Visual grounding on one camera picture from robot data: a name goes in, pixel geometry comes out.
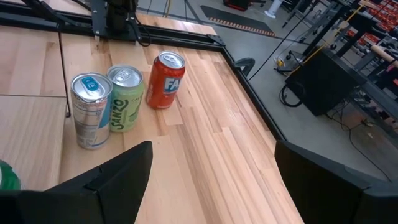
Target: fanta logo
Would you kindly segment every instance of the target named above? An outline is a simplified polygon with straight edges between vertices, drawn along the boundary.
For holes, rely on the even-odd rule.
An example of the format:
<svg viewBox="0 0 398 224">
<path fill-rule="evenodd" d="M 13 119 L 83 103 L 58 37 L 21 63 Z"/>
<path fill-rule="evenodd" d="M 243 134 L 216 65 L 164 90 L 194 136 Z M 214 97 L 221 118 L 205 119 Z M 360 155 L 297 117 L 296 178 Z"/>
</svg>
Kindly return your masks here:
<svg viewBox="0 0 398 224">
<path fill-rule="evenodd" d="M 180 86 L 181 79 L 180 78 L 166 78 L 164 81 L 164 92 L 165 93 L 173 93 L 178 90 Z"/>
</svg>

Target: electrical cord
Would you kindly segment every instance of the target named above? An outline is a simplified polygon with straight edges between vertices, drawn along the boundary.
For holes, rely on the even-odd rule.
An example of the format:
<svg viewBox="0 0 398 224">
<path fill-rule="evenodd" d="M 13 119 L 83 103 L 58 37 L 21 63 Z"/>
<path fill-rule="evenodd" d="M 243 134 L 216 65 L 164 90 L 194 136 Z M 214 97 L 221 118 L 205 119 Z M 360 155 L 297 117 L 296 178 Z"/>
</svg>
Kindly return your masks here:
<svg viewBox="0 0 398 224">
<path fill-rule="evenodd" d="M 185 7 L 185 21 L 188 22 L 188 17 L 187 17 L 187 1 L 188 1 L 188 0 L 184 0 L 184 7 Z"/>
<path fill-rule="evenodd" d="M 304 88 L 304 86 L 301 85 L 300 83 L 296 83 L 296 85 L 298 85 L 298 86 L 300 87 L 300 89 L 302 90 L 302 94 L 301 94 L 301 95 L 302 95 L 302 96 L 305 96 L 305 88 Z M 280 90 L 280 92 L 279 92 L 279 101 L 280 101 L 283 105 L 288 106 L 288 107 L 291 107 L 291 108 L 296 108 L 296 107 L 300 106 L 300 105 L 303 103 L 303 101 L 301 101 L 301 100 L 300 100 L 298 103 L 295 103 L 295 104 L 290 104 L 290 103 L 288 103 L 288 102 L 286 101 L 286 98 L 287 98 L 287 96 L 286 96 L 286 94 L 285 94 L 286 90 L 287 90 L 287 84 L 284 85 L 284 86 L 282 87 L 282 89 Z"/>
<path fill-rule="evenodd" d="M 380 171 L 386 176 L 386 178 L 387 178 L 387 180 L 388 180 L 389 182 L 392 182 L 392 180 L 388 177 L 388 175 L 387 175 L 378 165 L 376 165 L 367 155 L 365 155 L 365 153 L 363 153 L 361 150 L 359 150 L 359 149 L 355 146 L 355 144 L 354 144 L 354 142 L 353 142 L 353 139 L 352 139 L 352 132 L 353 132 L 354 129 L 356 129 L 356 128 L 362 126 L 362 125 L 366 125 L 366 123 L 364 123 L 364 122 L 362 121 L 362 122 L 360 122 L 359 124 L 357 124 L 356 126 L 353 126 L 352 128 L 350 128 L 350 127 L 348 127 L 346 124 L 344 124 L 344 123 L 343 123 L 343 110 L 347 107 L 347 105 L 349 105 L 349 101 L 344 101 L 344 103 L 345 103 L 345 105 L 344 105 L 342 108 L 340 108 L 340 109 L 338 109 L 338 110 L 335 109 L 336 112 L 334 112 L 334 113 L 332 114 L 332 116 L 329 116 L 328 114 L 326 114 L 326 116 L 327 116 L 329 119 L 331 119 L 332 121 L 337 122 L 338 124 L 340 124 L 341 130 L 343 130 L 343 131 L 348 131 L 348 138 L 349 138 L 349 142 L 351 143 L 351 145 L 352 145 L 359 153 L 361 153 L 362 156 L 364 156 L 371 164 L 373 164 L 378 170 L 380 170 Z M 337 120 L 337 119 L 334 118 L 335 114 L 337 114 L 337 113 L 338 113 L 338 115 L 339 115 L 339 117 L 340 117 L 340 120 Z"/>
<path fill-rule="evenodd" d="M 286 36 L 282 39 L 282 41 L 278 44 L 278 46 L 274 49 L 274 51 L 272 51 L 272 53 L 269 55 L 269 57 L 267 58 L 267 60 L 260 66 L 260 68 L 259 69 L 257 69 L 257 71 L 254 73 L 254 75 L 252 75 L 250 78 L 249 78 L 249 81 L 253 78 L 253 77 L 255 77 L 256 75 L 257 75 L 257 73 L 263 68 L 263 66 L 268 62 L 268 60 L 273 56 L 273 54 L 278 50 L 278 48 L 283 44 L 283 42 L 285 42 L 285 40 L 286 40 L 286 38 L 293 32 L 293 30 L 310 14 L 310 12 L 311 11 L 308 11 L 307 13 L 306 13 L 306 15 L 305 16 L 303 16 L 302 18 L 301 18 L 301 20 L 296 24 L 296 25 L 294 25 L 294 27 L 286 34 Z"/>
<path fill-rule="evenodd" d="M 149 34 L 148 30 L 145 28 L 145 26 L 143 26 L 143 25 L 141 24 L 141 22 L 139 21 L 139 19 L 137 18 L 137 16 L 136 16 L 135 14 L 134 14 L 134 16 L 136 17 L 137 24 L 138 24 L 139 26 L 141 26 L 141 27 L 144 29 L 144 31 L 147 33 L 147 35 L 148 35 L 148 43 L 145 44 L 145 43 L 142 42 L 142 39 L 140 39 L 140 38 L 138 37 L 138 34 L 137 34 L 136 32 L 133 32 L 134 35 L 136 36 L 136 40 L 137 40 L 137 42 L 138 42 L 139 45 L 141 45 L 141 46 L 143 46 L 143 47 L 148 47 L 148 46 L 150 46 L 150 44 L 151 44 L 150 34 Z M 132 22 L 131 22 L 131 21 L 128 21 L 127 23 L 128 23 L 128 24 L 130 25 L 130 27 L 133 29 L 133 24 L 132 24 Z"/>
<path fill-rule="evenodd" d="M 150 9 L 150 6 L 152 5 L 152 0 L 150 0 L 149 1 L 149 6 L 148 6 L 148 9 L 147 9 L 147 15 L 148 15 L 148 13 L 149 13 L 149 9 Z"/>
<path fill-rule="evenodd" d="M 170 6 L 172 5 L 172 0 L 169 0 L 169 4 L 167 5 L 167 11 L 166 11 L 166 18 L 169 16 L 169 11 L 170 11 Z"/>
<path fill-rule="evenodd" d="M 306 30 L 305 32 L 303 32 L 302 34 L 300 34 L 298 37 L 296 37 L 296 39 L 294 39 L 294 41 L 292 41 L 292 42 L 289 44 L 289 46 L 287 46 L 284 50 L 282 50 L 278 56 L 274 57 L 274 63 L 275 63 L 275 65 L 276 65 L 276 67 L 279 67 L 279 66 L 280 66 L 280 65 L 279 65 L 279 61 L 282 62 L 282 65 L 285 65 L 285 60 L 282 59 L 280 56 L 281 56 L 287 49 L 289 49 L 293 44 L 295 44 L 295 42 L 296 42 L 299 38 L 301 38 L 304 34 L 306 34 L 309 30 L 310 30 L 310 29 Z"/>
<path fill-rule="evenodd" d="M 166 0 L 166 4 L 164 4 L 164 9 L 163 9 L 163 15 L 162 15 L 162 17 L 164 17 L 165 14 L 166 14 L 167 3 L 169 3 L 169 0 Z"/>
<path fill-rule="evenodd" d="M 77 4 L 79 4 L 81 7 L 85 8 L 85 9 L 87 9 L 88 11 L 91 12 L 91 8 L 90 8 L 89 6 L 87 6 L 86 4 L 82 3 L 81 1 L 79 1 L 79 0 L 72 0 L 72 1 L 75 2 L 75 3 L 77 3 Z"/>
</svg>

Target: soda can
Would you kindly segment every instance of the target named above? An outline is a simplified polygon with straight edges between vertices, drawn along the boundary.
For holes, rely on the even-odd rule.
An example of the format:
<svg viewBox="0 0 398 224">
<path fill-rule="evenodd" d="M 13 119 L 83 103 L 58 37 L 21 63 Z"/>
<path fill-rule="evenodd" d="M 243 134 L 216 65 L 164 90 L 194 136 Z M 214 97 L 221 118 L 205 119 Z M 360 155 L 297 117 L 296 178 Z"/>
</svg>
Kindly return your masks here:
<svg viewBox="0 0 398 224">
<path fill-rule="evenodd" d="M 125 132 L 136 122 L 144 93 L 144 79 L 138 69 L 129 65 L 112 66 L 108 77 L 113 82 L 111 131 Z"/>
<path fill-rule="evenodd" d="M 0 190 L 23 190 L 14 169 L 7 163 L 0 160 Z"/>
<path fill-rule="evenodd" d="M 150 73 L 147 104 L 155 109 L 171 106 L 184 73 L 185 61 L 181 55 L 171 51 L 161 52 L 155 58 Z"/>
<path fill-rule="evenodd" d="M 109 138 L 112 82 L 98 73 L 80 74 L 71 89 L 77 143 L 97 149 Z"/>
</svg>

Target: can lid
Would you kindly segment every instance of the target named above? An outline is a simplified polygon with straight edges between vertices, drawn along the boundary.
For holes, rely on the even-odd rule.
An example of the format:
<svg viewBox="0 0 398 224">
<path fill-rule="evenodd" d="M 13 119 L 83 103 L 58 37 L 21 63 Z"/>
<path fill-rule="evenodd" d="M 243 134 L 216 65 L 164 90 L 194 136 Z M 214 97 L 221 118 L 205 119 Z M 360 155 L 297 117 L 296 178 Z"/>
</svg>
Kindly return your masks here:
<svg viewBox="0 0 398 224">
<path fill-rule="evenodd" d="M 108 70 L 109 79 L 122 87 L 135 87 L 142 83 L 141 72 L 130 65 L 114 65 Z"/>
<path fill-rule="evenodd" d="M 184 58 L 181 55 L 165 50 L 159 54 L 159 60 L 169 68 L 179 69 L 185 67 Z"/>
<path fill-rule="evenodd" d="M 80 74 L 72 80 L 72 90 L 85 102 L 107 97 L 112 89 L 110 80 L 98 73 Z"/>
</svg>

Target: floor mat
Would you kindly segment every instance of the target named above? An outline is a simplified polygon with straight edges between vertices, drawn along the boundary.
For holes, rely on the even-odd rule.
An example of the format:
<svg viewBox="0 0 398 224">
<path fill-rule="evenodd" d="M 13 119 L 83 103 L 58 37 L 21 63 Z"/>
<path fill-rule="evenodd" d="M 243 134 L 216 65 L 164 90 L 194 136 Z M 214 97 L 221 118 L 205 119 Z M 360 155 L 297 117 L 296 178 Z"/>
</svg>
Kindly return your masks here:
<svg viewBox="0 0 398 224">
<path fill-rule="evenodd" d="M 213 22 L 224 24 L 226 26 L 235 27 L 242 30 L 257 32 L 267 36 L 275 36 L 275 33 L 267 26 L 267 24 L 249 19 L 243 16 L 238 16 L 229 12 L 224 12 L 208 6 L 200 6 L 205 16 Z"/>
</svg>

